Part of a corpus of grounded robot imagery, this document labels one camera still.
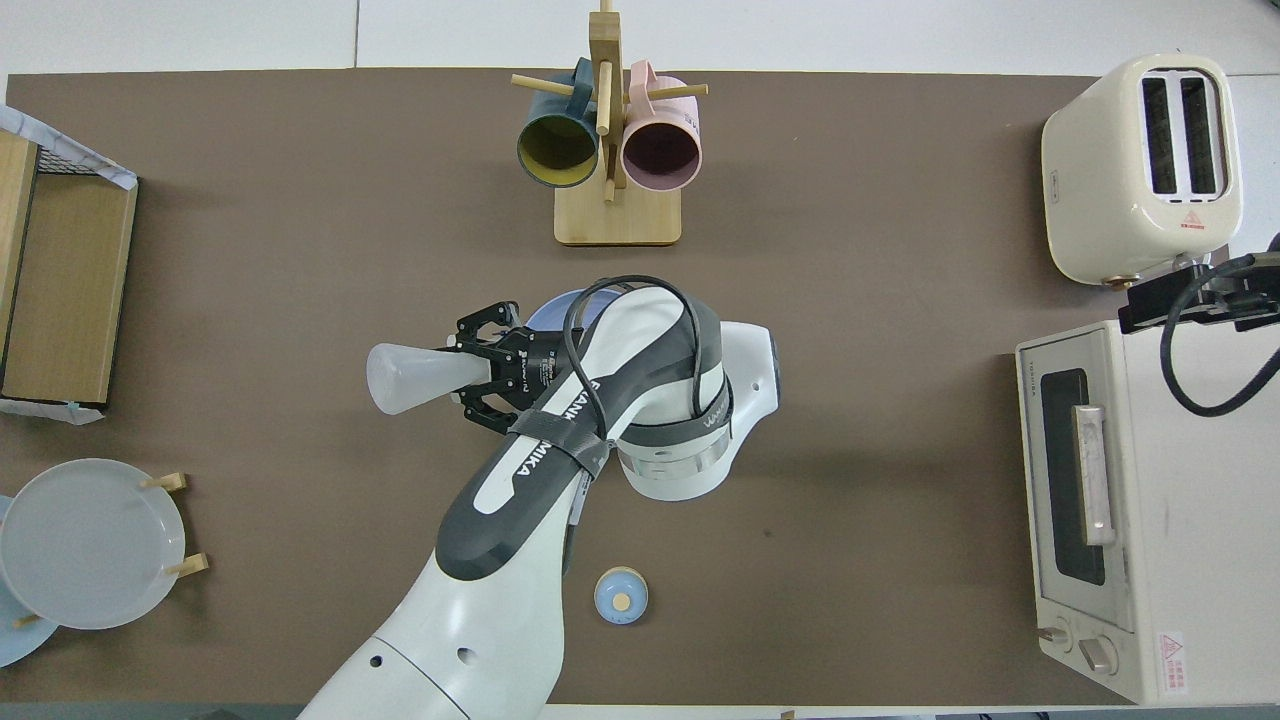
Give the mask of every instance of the white plate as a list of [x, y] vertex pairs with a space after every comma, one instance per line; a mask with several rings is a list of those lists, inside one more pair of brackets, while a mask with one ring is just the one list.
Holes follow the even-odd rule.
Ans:
[[73, 460], [36, 475], [0, 525], [0, 571], [19, 602], [68, 628], [146, 615], [186, 552], [178, 507], [150, 475], [115, 460]]

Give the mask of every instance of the white plastic cup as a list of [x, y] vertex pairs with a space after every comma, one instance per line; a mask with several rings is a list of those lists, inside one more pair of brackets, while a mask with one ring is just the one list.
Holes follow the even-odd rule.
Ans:
[[489, 361], [466, 352], [444, 352], [383, 342], [369, 351], [365, 378], [374, 405], [388, 415], [489, 380]]

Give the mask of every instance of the mug rack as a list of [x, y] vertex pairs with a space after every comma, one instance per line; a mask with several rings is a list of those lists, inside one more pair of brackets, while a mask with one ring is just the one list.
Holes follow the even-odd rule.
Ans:
[[[573, 187], [556, 188], [556, 240], [561, 245], [671, 245], [680, 240], [680, 191], [658, 192], [627, 183], [622, 170], [622, 126], [626, 104], [622, 83], [622, 19], [612, 0], [600, 0], [590, 14], [589, 44], [595, 78], [596, 133], [600, 159], [591, 177]], [[573, 87], [521, 74], [511, 83], [572, 95]], [[650, 100], [707, 95], [707, 85], [654, 90]]]

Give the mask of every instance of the small blue container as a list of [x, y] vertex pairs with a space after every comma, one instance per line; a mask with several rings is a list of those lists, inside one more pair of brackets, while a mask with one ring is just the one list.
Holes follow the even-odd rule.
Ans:
[[613, 568], [595, 583], [595, 610], [614, 625], [630, 625], [649, 607], [649, 585], [631, 568]]

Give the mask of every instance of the dark teal mug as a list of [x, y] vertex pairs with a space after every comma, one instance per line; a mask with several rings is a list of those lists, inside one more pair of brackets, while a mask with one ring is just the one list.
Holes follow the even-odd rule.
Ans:
[[591, 177], [599, 155], [595, 133], [595, 79], [591, 60], [581, 58], [572, 74], [553, 82], [572, 85], [572, 95], [535, 91], [525, 129], [516, 140], [516, 156], [529, 177], [550, 187], [573, 187]]

